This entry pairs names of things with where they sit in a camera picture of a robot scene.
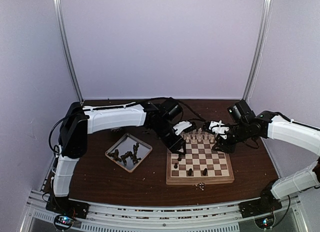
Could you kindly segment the wooden chess board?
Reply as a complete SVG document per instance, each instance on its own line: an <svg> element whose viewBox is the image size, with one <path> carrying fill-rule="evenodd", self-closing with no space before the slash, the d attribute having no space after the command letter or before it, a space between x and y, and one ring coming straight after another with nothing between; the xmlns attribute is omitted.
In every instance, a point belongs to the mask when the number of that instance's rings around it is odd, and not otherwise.
<svg viewBox="0 0 320 232"><path fill-rule="evenodd" d="M226 184L235 180L230 156L220 151L213 151L215 137L198 129L190 133L182 133L186 141L186 154L177 161L178 154L167 152L166 184L196 185L196 184ZM192 168L193 176L188 176ZM203 176L207 168L208 175Z"/></svg>

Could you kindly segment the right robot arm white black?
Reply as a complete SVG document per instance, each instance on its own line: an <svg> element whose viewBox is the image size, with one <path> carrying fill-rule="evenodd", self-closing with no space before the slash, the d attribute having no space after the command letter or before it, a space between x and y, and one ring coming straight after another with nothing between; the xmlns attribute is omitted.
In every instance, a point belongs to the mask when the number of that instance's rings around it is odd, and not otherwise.
<svg viewBox="0 0 320 232"><path fill-rule="evenodd" d="M320 154L320 130L289 119L281 112L263 111L256 115L245 100L228 108L233 124L211 121L204 128L215 135L213 150L233 153L238 143L258 137L283 141ZM320 162L317 160L306 168L287 177L277 179L265 188L262 198L256 202L260 212L268 212L281 199L295 192L302 192L320 185Z"/></svg>

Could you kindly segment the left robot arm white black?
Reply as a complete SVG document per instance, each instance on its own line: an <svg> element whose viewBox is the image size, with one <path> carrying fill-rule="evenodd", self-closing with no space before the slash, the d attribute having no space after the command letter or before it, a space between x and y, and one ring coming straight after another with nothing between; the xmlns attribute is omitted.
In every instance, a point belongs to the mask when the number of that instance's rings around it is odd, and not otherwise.
<svg viewBox="0 0 320 232"><path fill-rule="evenodd" d="M87 152L89 135L111 129L145 127L154 131L170 152L185 154L186 142L181 133L191 128L192 123L172 123L182 111L180 103L171 97L164 98L162 103L154 103L152 99L107 106L72 103L65 117L54 125L60 127L57 145L49 145L57 160L51 186L53 207L61 214L72 209L66 197L76 164Z"/></svg>

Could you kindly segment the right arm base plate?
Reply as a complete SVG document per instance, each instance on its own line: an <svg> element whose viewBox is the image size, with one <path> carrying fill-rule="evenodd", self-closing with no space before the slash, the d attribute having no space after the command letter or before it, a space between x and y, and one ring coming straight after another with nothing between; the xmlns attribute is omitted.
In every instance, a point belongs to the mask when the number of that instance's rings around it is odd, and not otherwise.
<svg viewBox="0 0 320 232"><path fill-rule="evenodd" d="M261 204L260 199L241 202L239 204L239 210L242 218L258 216L265 213L270 213L274 210L282 208L282 204L279 201L272 202L271 204Z"/></svg>

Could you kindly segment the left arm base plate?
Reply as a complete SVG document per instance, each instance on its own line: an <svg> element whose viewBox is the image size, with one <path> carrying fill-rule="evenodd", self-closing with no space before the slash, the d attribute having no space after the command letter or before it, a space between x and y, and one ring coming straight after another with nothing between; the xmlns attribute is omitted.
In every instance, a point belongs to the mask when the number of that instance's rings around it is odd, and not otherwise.
<svg viewBox="0 0 320 232"><path fill-rule="evenodd" d="M48 211L64 214L71 218L86 219L89 210L89 204L69 199L51 200L46 204L45 208Z"/></svg>

